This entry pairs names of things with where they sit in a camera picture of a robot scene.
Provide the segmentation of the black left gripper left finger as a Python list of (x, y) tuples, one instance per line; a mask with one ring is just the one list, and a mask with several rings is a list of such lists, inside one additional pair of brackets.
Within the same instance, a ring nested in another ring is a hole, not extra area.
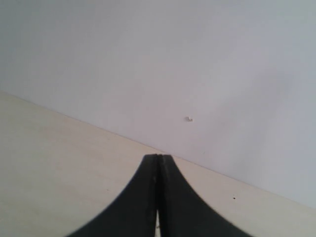
[(135, 174), (100, 214), (71, 237), (154, 237), (158, 155), (145, 155)]

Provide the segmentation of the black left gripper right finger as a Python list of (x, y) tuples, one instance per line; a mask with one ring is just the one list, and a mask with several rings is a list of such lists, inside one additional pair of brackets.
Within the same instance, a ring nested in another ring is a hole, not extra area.
[(212, 209), (170, 155), (158, 157), (158, 215), (162, 237), (249, 237)]

